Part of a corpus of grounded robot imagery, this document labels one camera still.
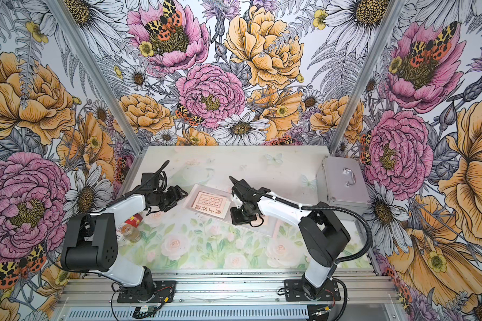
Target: silver box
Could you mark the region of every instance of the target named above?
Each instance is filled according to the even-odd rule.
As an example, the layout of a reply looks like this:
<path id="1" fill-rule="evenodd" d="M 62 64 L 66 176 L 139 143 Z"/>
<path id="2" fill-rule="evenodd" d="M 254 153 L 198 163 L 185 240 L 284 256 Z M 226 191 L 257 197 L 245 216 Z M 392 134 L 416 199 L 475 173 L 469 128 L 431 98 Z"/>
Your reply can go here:
<path id="1" fill-rule="evenodd" d="M 318 199 L 330 206 L 351 209 L 362 215 L 371 205 L 359 163 L 352 158 L 326 156 L 316 173 Z M 337 213 L 339 219 L 353 216 Z"/>

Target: red wire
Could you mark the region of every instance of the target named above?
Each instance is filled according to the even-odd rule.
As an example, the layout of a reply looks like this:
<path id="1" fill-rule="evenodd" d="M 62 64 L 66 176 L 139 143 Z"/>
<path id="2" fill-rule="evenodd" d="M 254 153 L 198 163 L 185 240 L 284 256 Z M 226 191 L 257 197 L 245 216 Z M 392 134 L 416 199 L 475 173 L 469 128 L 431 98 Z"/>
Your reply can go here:
<path id="1" fill-rule="evenodd" d="M 336 299 L 334 298 L 334 293 L 330 292 L 329 290 L 325 289 L 325 291 L 329 292 L 331 295 L 332 295 L 332 301 L 334 301 L 334 303 L 332 303 L 332 307 L 335 306 L 336 304 Z"/>
<path id="2" fill-rule="evenodd" d="M 160 289 L 160 290 L 157 290 L 157 292 L 162 291 L 162 290 L 164 290 L 164 289 L 172 289 L 172 290 L 173 290 L 173 288 L 172 288 L 171 286 L 167 286 L 167 287 L 165 287 L 165 288 L 162 288 L 162 289 Z"/>

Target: purple flower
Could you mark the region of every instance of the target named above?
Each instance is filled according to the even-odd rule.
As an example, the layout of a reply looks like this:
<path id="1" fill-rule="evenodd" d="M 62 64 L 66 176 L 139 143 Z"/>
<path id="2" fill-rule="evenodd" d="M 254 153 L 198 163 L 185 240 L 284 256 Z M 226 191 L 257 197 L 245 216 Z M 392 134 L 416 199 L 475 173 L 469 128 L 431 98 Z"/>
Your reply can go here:
<path id="1" fill-rule="evenodd" d="M 458 59 L 466 42 L 458 43 L 461 35 L 460 24 L 456 26 L 453 38 L 448 43 L 447 53 L 439 60 L 425 58 L 418 66 L 412 66 L 414 58 L 411 44 L 416 41 L 428 43 L 435 39 L 441 29 L 425 29 L 424 25 L 411 24 L 393 49 L 389 73 L 384 77 L 381 94 L 390 101 L 396 101 L 405 109 L 419 113 L 431 111 L 455 89 L 462 72 L 456 72 L 461 63 Z"/>
<path id="2" fill-rule="evenodd" d="M 412 297 L 412 311 L 415 320 L 434 321 L 438 320 L 437 312 L 427 302 L 427 297 L 415 288 L 409 288 Z"/>
<path id="3" fill-rule="evenodd" d="M 204 0 L 204 17 L 209 21 L 212 17 L 225 16 L 232 20 L 239 15 L 239 0 Z"/>
<path id="4" fill-rule="evenodd" d="M 209 54 L 209 32 L 206 24 L 199 24 L 189 6 L 184 9 L 176 0 L 175 5 L 181 13 L 182 25 L 175 27 L 170 33 L 170 39 L 165 41 L 150 35 L 145 29 L 148 22 L 161 19 L 163 6 L 159 6 L 157 10 L 150 6 L 148 11 L 139 9 L 139 12 L 127 13 L 129 34 L 134 36 L 130 39 L 131 44 L 140 48 L 141 55 L 150 63 L 148 72 L 155 76 L 189 69 L 194 64 L 205 61 Z"/>
<path id="5" fill-rule="evenodd" d="M 257 9 L 263 7 L 266 11 L 276 10 L 276 0 L 253 0 L 253 5 L 257 6 Z"/>
<path id="6" fill-rule="evenodd" d="M 217 128 L 218 122 L 244 109 L 244 91 L 235 74 L 203 64 L 193 67 L 177 80 L 180 103 L 187 110 L 203 117 L 207 128 Z"/>
<path id="7" fill-rule="evenodd" d="M 430 174 L 434 160 L 423 119 L 410 110 L 396 114 L 386 110 L 371 135 L 367 181 L 379 182 L 398 200 L 413 196 Z"/>
<path id="8" fill-rule="evenodd" d="M 0 263 L 18 261 L 45 240 L 64 218 L 65 193 L 71 188 L 64 170 L 32 152 L 0 161 Z M 63 241 L 66 226 L 48 235 L 46 251 Z"/>

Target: case handle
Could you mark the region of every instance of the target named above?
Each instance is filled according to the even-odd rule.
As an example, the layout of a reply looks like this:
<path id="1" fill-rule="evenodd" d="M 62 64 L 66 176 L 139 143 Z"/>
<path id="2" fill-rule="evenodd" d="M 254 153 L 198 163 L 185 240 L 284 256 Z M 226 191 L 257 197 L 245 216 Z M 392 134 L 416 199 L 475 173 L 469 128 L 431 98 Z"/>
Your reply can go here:
<path id="1" fill-rule="evenodd" d="M 348 181 L 347 187 L 350 187 L 351 185 L 355 185 L 355 183 L 356 183 L 355 174 L 353 173 L 353 171 L 351 169 L 347 169 L 346 167 L 343 168 L 343 174 L 350 174 L 350 176 L 352 177 L 353 183 L 350 183 L 350 181 Z"/>

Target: floral tablecloth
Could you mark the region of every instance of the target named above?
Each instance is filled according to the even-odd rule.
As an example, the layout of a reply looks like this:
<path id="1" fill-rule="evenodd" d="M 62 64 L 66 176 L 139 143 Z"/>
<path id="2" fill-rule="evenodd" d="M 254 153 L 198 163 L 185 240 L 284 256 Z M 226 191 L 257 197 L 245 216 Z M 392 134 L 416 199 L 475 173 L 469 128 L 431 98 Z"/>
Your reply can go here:
<path id="1" fill-rule="evenodd" d="M 150 147 L 133 185 L 140 182 L 143 172 L 155 171 L 165 159 L 169 159 L 170 164 L 166 169 L 168 184 L 179 184 L 188 192 L 195 183 L 229 191 L 232 184 L 228 175 L 232 175 L 246 179 L 255 188 L 274 188 L 289 199 L 304 203 L 317 202 L 313 178 L 324 157 L 324 148 L 300 146 L 302 149 L 296 150 L 292 146 L 182 147 Z M 352 240 L 342 255 L 353 254 L 363 244 L 355 223 L 343 221 L 343 224 Z M 280 221 L 270 237 L 258 233 L 257 229 L 251 231 L 195 213 L 183 208 L 179 203 L 167 213 L 149 215 L 141 222 L 139 229 L 141 240 L 121 247 L 120 253 L 152 271 L 305 269 L 309 260 L 299 229 Z M 344 262 L 340 267 L 366 268 L 370 267 L 370 264 L 364 256 Z"/>

